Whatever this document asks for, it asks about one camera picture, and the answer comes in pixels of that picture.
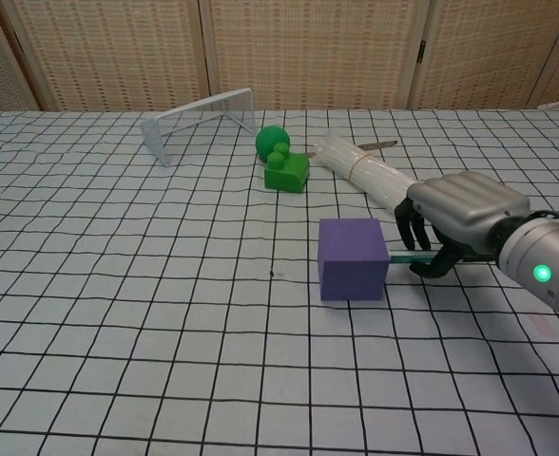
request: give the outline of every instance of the green block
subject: green block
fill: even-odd
[[[309,157],[291,154],[288,144],[276,144],[267,157],[264,186],[290,193],[302,193],[309,177]]]
[[[290,148],[290,137],[288,133],[286,133],[286,130],[277,125],[263,128],[256,139],[256,148],[259,158],[263,162],[266,162],[267,157],[273,152],[273,148],[278,143],[286,143],[288,144],[288,148]]]

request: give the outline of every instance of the robotic hand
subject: robotic hand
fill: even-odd
[[[407,249],[430,250],[432,225],[442,247],[411,270],[439,278],[458,261],[495,261],[499,270],[559,313],[559,213],[531,211],[527,197],[472,171],[411,185],[395,208]]]

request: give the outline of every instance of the table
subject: table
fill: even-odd
[[[263,188],[226,120],[0,112],[0,455],[559,455],[559,317],[494,265],[322,303],[320,218],[392,219],[313,163]],[[420,179],[479,170],[559,210],[559,111],[266,111]]]

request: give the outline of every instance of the white tube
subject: white tube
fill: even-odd
[[[342,178],[368,193],[394,215],[416,182],[386,162],[341,137],[329,133],[316,148],[316,158]]]

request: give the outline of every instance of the purple foam cube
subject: purple foam cube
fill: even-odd
[[[379,300],[390,254],[376,218],[319,221],[318,271],[322,300]]]

